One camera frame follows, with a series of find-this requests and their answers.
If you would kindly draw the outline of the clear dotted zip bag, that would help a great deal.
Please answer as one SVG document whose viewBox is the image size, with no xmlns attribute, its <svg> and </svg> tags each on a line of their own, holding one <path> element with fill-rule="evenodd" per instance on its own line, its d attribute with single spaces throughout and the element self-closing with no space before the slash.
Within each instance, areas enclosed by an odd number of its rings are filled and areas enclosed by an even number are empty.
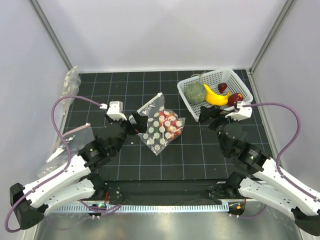
<svg viewBox="0 0 320 240">
<path fill-rule="evenodd" d="M 165 108 L 165 97 L 161 92 L 137 112 L 147 117 L 146 131 L 138 135 L 155 155 L 159 155 L 169 143 L 182 134 L 186 119 Z"/>
</svg>

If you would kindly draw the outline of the red lychee cluster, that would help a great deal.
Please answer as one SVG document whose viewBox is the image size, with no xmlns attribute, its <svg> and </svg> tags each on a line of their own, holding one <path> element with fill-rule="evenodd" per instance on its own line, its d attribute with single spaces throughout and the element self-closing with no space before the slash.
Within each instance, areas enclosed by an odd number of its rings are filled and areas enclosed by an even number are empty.
<svg viewBox="0 0 320 240">
<path fill-rule="evenodd" d="M 181 135 L 183 120 L 173 111 L 162 110 L 154 115 L 153 126 L 168 140 L 173 140 Z"/>
</svg>

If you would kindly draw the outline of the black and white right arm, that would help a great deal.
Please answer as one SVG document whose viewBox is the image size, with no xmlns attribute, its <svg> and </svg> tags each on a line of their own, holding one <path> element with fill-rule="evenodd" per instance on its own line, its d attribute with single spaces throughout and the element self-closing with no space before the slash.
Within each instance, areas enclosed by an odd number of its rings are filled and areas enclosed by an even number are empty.
<svg viewBox="0 0 320 240">
<path fill-rule="evenodd" d="M 213 122 L 220 151 L 240 170 L 223 184 L 210 189 L 212 199 L 250 198 L 270 206 L 289 218 L 304 232 L 320 235 L 320 193 L 290 175 L 280 166 L 280 159 L 266 155 L 248 142 L 248 133 L 239 124 L 252 115 L 253 104 L 237 102 L 226 110 L 219 106 L 200 108 L 198 121 Z"/>
</svg>

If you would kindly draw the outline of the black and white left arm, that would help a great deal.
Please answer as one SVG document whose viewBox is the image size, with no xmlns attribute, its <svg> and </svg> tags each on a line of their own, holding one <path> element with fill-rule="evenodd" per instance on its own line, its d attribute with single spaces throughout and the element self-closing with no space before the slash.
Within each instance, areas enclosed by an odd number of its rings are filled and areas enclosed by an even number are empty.
<svg viewBox="0 0 320 240">
<path fill-rule="evenodd" d="M 148 117 L 133 112 L 129 117 L 113 120 L 95 134 L 94 139 L 81 148 L 65 164 L 44 177 L 9 189 L 8 217 L 14 214 L 20 230 L 40 223 L 51 211 L 65 204 L 93 198 L 101 200 L 107 186 L 96 170 L 111 161 L 121 150 L 128 136 L 145 133 Z"/>
</svg>

